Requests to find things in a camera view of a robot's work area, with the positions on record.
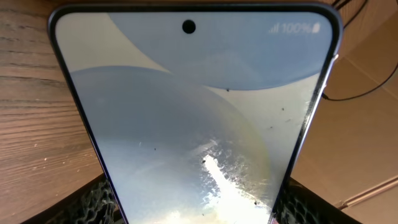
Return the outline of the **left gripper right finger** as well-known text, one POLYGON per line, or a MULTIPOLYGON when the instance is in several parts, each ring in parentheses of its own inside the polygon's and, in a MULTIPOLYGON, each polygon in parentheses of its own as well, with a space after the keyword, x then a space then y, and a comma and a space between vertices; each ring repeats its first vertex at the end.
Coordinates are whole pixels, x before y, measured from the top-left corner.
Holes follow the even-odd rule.
POLYGON ((293 178, 282 186, 273 217, 280 224, 359 224, 293 178))

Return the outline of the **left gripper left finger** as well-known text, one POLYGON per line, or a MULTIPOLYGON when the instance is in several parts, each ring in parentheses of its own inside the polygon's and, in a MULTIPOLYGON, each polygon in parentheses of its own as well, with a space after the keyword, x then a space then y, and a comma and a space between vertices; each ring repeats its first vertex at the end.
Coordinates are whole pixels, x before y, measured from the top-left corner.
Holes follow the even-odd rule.
POLYGON ((118 205, 104 174, 23 224, 122 223, 118 205))

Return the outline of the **blue Galaxy smartphone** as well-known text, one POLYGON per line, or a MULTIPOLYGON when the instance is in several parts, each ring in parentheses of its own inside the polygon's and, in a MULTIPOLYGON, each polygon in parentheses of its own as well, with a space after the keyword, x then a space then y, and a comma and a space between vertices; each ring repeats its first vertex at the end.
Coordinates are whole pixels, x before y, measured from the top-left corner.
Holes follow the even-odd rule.
POLYGON ((67 4, 48 21, 127 223, 270 223, 342 32, 320 2, 67 4))

